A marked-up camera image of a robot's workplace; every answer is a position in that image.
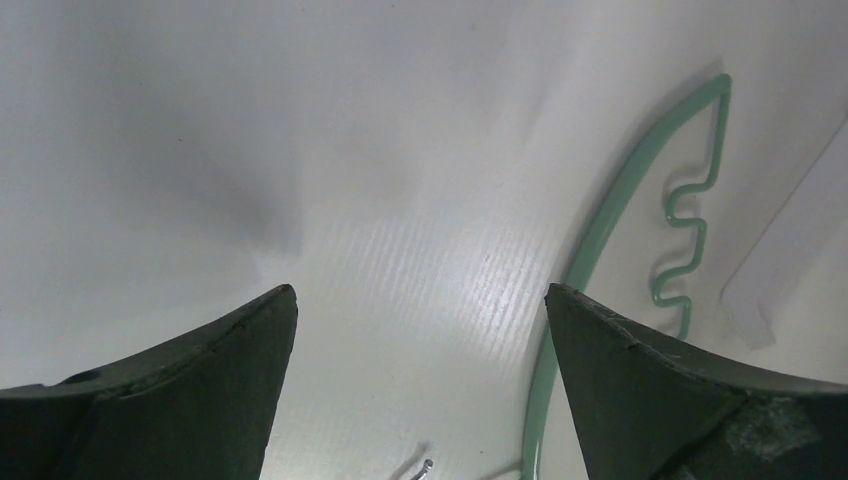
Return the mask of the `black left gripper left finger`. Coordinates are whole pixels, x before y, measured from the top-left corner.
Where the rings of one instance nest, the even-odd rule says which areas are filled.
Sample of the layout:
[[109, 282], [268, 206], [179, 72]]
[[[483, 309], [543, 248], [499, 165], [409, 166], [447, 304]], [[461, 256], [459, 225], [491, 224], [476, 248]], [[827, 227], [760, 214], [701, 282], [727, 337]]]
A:
[[277, 286], [122, 360], [1, 393], [5, 479], [256, 479], [298, 320]]

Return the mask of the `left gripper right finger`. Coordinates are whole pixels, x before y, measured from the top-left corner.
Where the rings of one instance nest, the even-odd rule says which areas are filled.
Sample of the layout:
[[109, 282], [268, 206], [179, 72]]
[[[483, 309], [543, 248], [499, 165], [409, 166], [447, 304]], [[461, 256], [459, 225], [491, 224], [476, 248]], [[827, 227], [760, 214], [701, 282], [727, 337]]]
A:
[[566, 285], [545, 305], [592, 479], [843, 479], [847, 388], [751, 366]]

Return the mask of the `dark green plastic hanger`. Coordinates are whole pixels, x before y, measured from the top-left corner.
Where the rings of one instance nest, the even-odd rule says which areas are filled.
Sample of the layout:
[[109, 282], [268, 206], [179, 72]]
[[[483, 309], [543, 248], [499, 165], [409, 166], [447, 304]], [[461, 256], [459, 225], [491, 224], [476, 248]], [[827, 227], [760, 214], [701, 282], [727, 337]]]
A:
[[[685, 293], [667, 296], [664, 291], [670, 282], [700, 267], [705, 253], [708, 223], [701, 216], [679, 216], [678, 206], [684, 197], [701, 195], [713, 188], [717, 182], [723, 160], [732, 85], [733, 79], [726, 72], [703, 80], [669, 107], [645, 131], [603, 190], [596, 207], [590, 210], [576, 245], [572, 248], [568, 262], [558, 278], [559, 282], [578, 290], [586, 289], [607, 249], [609, 239], [657, 157], [686, 123], [701, 111], [711, 109], [714, 118], [705, 179], [681, 184], [662, 199], [665, 224], [675, 230], [688, 230], [692, 234], [691, 259], [684, 265], [660, 271], [649, 283], [650, 300], [655, 307], [676, 309], [680, 313], [675, 338], [685, 340], [689, 337], [693, 317], [692, 298]], [[496, 479], [512, 472], [518, 473], [522, 479], [537, 478], [545, 424], [558, 369], [553, 335], [550, 327], [545, 326], [535, 344], [533, 368], [522, 416], [519, 457], [503, 469], [489, 473], [489, 478]]]

